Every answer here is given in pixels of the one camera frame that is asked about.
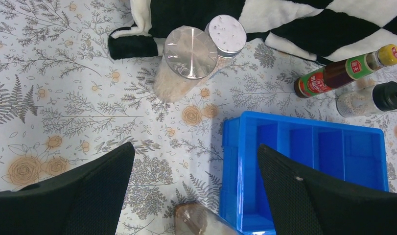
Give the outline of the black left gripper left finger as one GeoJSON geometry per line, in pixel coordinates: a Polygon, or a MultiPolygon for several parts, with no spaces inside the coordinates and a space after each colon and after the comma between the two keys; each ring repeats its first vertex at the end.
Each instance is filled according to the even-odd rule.
{"type": "Polygon", "coordinates": [[[19,191],[0,192],[0,235],[113,235],[135,150],[130,142],[19,191]]]}

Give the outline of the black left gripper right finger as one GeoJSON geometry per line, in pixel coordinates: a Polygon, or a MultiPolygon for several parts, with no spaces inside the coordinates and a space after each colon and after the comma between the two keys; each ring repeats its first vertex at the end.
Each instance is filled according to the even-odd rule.
{"type": "Polygon", "coordinates": [[[278,235],[397,235],[397,193],[346,182],[261,144],[257,151],[278,235]]]}

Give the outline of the blue plastic divided bin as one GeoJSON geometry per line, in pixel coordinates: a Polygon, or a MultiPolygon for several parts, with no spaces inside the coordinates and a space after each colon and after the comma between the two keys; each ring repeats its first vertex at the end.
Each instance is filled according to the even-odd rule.
{"type": "Polygon", "coordinates": [[[223,124],[219,215],[246,235],[275,228],[257,164],[259,145],[335,178],[388,191],[382,130],[245,111],[223,124]]]}

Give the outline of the sauce bottle yellow cap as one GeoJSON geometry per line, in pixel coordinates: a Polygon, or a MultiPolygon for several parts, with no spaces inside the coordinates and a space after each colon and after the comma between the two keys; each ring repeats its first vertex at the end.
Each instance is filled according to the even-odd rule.
{"type": "Polygon", "coordinates": [[[375,71],[397,64],[397,46],[388,44],[377,51],[332,62],[299,77],[294,91],[300,98],[309,98],[346,86],[375,71]]]}

